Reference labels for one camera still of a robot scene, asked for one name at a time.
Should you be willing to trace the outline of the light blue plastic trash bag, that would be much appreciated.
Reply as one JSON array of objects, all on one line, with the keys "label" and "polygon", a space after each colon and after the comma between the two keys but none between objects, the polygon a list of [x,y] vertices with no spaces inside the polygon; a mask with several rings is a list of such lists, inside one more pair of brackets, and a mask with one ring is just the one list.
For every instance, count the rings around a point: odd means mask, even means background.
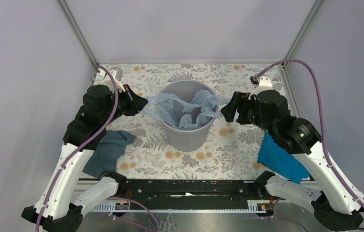
[{"label": "light blue plastic trash bag", "polygon": [[222,117],[217,106],[227,104],[227,98],[219,97],[209,90],[199,90],[190,102],[172,93],[159,93],[148,98],[141,114],[163,121],[178,130],[196,130],[212,119]]}]

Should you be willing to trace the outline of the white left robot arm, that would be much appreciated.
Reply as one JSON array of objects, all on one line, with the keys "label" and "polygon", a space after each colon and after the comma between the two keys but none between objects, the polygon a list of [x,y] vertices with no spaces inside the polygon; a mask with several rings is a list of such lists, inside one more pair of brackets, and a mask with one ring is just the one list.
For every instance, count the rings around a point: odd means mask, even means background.
[{"label": "white left robot arm", "polygon": [[35,224],[35,230],[74,232],[85,215],[109,197],[126,197],[127,179],[115,171],[104,171],[97,184],[71,200],[80,175],[106,135],[107,126],[121,116],[134,116],[147,105],[128,85],[110,89],[94,85],[87,89],[83,104],[67,126],[60,157],[39,201],[23,209],[22,218]]}]

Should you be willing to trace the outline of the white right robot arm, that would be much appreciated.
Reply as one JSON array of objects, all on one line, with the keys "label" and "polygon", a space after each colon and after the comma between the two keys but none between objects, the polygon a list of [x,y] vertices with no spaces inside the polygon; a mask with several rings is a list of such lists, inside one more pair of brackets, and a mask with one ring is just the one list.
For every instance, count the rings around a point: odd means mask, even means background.
[{"label": "white right robot arm", "polygon": [[267,132],[308,170],[319,186],[302,186],[269,169],[256,179],[254,193],[258,198],[273,195],[286,199],[311,212],[321,225],[334,232],[360,228],[364,193],[355,188],[347,191],[333,172],[335,162],[325,156],[321,135],[308,120],[291,116],[284,96],[276,90],[258,94],[235,92],[221,113],[227,122],[252,124]]}]

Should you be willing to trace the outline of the grey plastic trash bin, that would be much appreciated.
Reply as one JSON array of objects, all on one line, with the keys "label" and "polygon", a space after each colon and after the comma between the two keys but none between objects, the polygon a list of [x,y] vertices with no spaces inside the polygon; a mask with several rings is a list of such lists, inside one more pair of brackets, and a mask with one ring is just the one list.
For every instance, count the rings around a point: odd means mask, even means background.
[{"label": "grey plastic trash bin", "polygon": [[[167,85],[161,93],[172,93],[182,100],[190,102],[193,99],[194,94],[199,90],[209,90],[215,94],[210,87],[195,80],[176,81]],[[212,119],[205,126],[196,130],[178,130],[172,128],[163,121],[162,123],[169,143],[173,148],[182,152],[192,152],[199,149],[204,144],[208,136],[210,126],[214,121],[215,119]]]}]

